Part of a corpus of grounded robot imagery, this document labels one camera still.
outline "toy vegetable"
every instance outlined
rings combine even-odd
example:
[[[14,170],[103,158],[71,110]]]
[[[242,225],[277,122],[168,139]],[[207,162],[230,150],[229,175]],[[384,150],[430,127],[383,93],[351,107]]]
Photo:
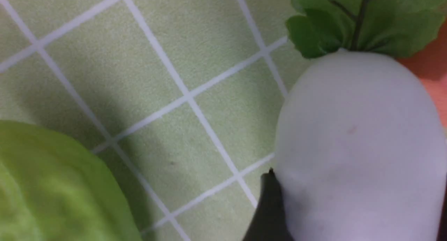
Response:
[[[445,2],[292,0],[290,39],[318,58],[277,128],[275,171],[295,240],[436,240],[445,135],[424,86],[393,58],[436,38]]]
[[[141,240],[107,166],[74,139],[0,120],[0,240]]]

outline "white radish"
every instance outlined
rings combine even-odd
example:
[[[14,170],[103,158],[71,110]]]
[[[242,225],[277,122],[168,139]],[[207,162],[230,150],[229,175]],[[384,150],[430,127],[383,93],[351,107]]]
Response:
[[[435,241],[445,135],[392,58],[340,50],[299,78],[279,116],[276,176],[297,241]]]

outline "black object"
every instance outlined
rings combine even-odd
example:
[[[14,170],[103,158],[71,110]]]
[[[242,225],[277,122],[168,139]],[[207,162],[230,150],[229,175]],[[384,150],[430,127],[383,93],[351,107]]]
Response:
[[[242,241],[294,241],[286,227],[283,195],[275,173],[261,176],[261,196]]]

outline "green tile surface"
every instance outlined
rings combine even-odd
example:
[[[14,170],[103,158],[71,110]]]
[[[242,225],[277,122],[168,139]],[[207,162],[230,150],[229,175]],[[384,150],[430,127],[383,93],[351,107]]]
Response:
[[[246,0],[266,45],[287,35],[285,21],[295,15],[290,0]]]
[[[111,134],[181,95],[124,2],[56,40],[48,52]]]
[[[283,97],[263,59],[196,101],[240,170],[273,152]]]
[[[0,119],[43,125],[86,147],[104,140],[37,54],[0,73]]]
[[[8,1],[42,38],[103,0]],[[137,7],[133,12],[131,2],[120,0],[55,37],[45,50],[112,137],[133,127],[118,145],[173,213],[233,174],[189,102],[158,113],[182,93],[141,22],[147,23],[189,90],[260,49],[237,0],[131,1]],[[286,36],[284,22],[294,14],[289,0],[245,1],[266,45]],[[29,46],[9,16],[0,5],[0,64],[8,58],[12,62],[11,56]],[[290,42],[270,55],[289,90],[310,64]],[[194,100],[239,170],[273,152],[284,98],[264,58]],[[138,124],[150,115],[160,117]],[[0,119],[61,131],[88,149],[98,150],[105,142],[37,53],[0,72]],[[182,240],[169,221],[151,228],[165,215],[116,151],[104,148],[98,156],[125,194],[144,241]],[[256,198],[260,175],[273,165],[270,161],[244,176]],[[192,241],[235,241],[241,240],[253,213],[247,195],[233,182],[175,218]]]
[[[27,38],[0,5],[0,63],[29,45]]]
[[[134,0],[192,89],[259,50],[236,0]]]
[[[119,144],[171,211],[231,176],[187,104]]]
[[[270,168],[275,166],[275,160],[270,160],[267,163],[264,163],[260,167],[246,174],[244,180],[249,186],[251,192],[253,193],[256,199],[259,199],[261,195],[261,176],[264,173],[267,173]]]
[[[59,28],[102,0],[9,0],[38,38]]]
[[[112,148],[107,148],[98,155],[112,171],[121,190],[131,207],[135,223],[143,230],[164,217],[163,212],[146,193],[125,163]]]
[[[253,214],[253,206],[235,182],[177,220],[191,240],[236,241],[244,237]]]
[[[183,241],[182,237],[170,222],[148,232],[143,236],[143,241]]]
[[[303,58],[290,41],[273,51],[270,56],[288,90],[292,89],[298,78],[311,65],[311,60]]]

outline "radish leaf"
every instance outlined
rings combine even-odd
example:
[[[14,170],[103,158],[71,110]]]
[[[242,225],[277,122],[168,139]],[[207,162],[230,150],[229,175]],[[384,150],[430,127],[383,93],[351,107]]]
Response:
[[[333,17],[322,10],[304,9],[286,22],[289,37],[305,58],[318,58],[337,51],[343,34]]]
[[[447,0],[292,0],[294,7],[301,8],[300,14],[302,10],[307,12],[309,9],[320,10],[328,15],[330,13],[332,21],[327,32],[335,32],[332,36],[339,37],[341,31],[342,47],[393,57],[412,56],[436,39],[445,20],[440,10],[446,2]],[[308,23],[321,22],[314,20],[320,19],[320,15],[305,15],[309,19]],[[327,32],[317,33],[330,37]],[[289,33],[291,38],[294,37],[292,41],[295,44],[297,39],[306,39],[304,36],[292,34],[290,30]],[[304,57],[314,55],[304,52],[299,46],[297,48]]]

